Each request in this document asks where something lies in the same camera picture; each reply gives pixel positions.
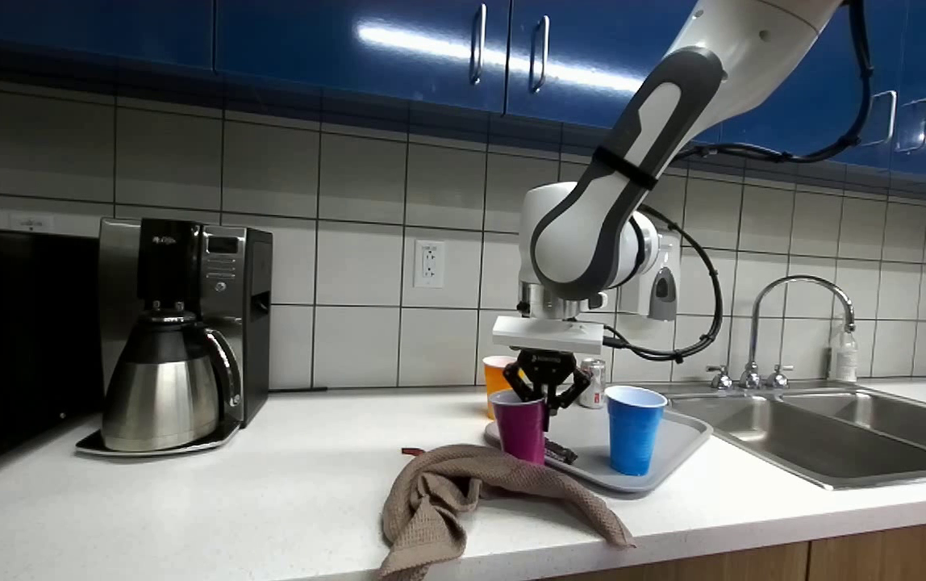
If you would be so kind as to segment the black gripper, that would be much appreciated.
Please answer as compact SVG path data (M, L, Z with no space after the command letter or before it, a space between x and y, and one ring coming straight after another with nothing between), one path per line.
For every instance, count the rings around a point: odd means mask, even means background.
M523 350L502 371L520 401L543 401L543 431L570 408L589 383L570 353Z

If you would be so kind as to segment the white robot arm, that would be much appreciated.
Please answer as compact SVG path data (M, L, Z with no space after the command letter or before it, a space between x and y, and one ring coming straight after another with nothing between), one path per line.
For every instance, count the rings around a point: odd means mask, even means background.
M579 181L534 187L520 209L520 312L495 322L515 353L506 381L544 416L570 408L607 346L582 322L603 289L656 258L640 203L701 131L755 111L802 62L842 0L696 0Z

